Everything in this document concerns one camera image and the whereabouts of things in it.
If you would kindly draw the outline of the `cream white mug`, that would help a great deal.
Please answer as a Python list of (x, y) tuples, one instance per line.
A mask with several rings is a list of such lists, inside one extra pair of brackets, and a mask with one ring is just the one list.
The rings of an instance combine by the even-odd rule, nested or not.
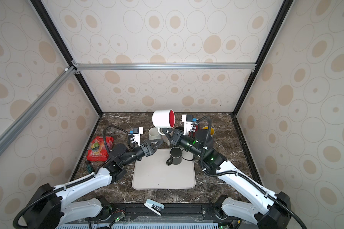
[(173, 128), (175, 125), (175, 114), (173, 110), (157, 110), (152, 116), (153, 125), (161, 135), (164, 135), (162, 128)]

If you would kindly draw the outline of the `white ribbed mug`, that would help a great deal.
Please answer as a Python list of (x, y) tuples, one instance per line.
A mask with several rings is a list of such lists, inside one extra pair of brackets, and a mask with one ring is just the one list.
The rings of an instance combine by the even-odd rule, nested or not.
[(158, 128), (153, 127), (148, 131), (149, 135), (149, 140), (157, 140), (157, 139), (162, 139), (161, 134), (158, 131)]

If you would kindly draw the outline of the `blue butterfly mug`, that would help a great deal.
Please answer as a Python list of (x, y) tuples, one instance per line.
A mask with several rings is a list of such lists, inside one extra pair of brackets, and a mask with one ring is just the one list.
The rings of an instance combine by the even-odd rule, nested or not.
[(213, 136), (215, 134), (215, 130), (212, 127), (209, 128), (209, 126), (205, 126), (203, 127), (203, 130), (210, 130), (210, 136)]

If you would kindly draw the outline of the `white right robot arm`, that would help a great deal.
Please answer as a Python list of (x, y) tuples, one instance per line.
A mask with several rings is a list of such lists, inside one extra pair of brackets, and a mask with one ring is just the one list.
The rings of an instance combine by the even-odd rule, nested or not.
[(209, 130), (199, 129), (195, 136), (172, 128), (159, 128), (173, 146), (200, 157), (202, 171), (209, 177), (224, 181), (248, 199), (248, 203), (224, 197), (218, 211), (224, 217), (237, 217), (260, 229), (285, 229), (294, 219), (303, 228), (304, 222), (291, 210), (290, 198), (284, 192), (269, 190), (242, 173), (224, 155), (214, 149)]

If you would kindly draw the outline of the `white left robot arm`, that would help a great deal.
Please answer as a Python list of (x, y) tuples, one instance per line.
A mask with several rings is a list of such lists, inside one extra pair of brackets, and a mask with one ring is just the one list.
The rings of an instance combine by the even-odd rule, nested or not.
[(146, 140), (132, 150), (117, 144), (109, 159), (95, 172), (63, 185), (42, 185), (26, 207), (14, 218), (16, 229), (55, 229), (58, 226), (81, 218), (99, 216), (108, 207), (102, 198), (78, 202), (80, 197), (120, 180), (125, 167), (144, 156), (152, 156), (163, 144), (163, 140)]

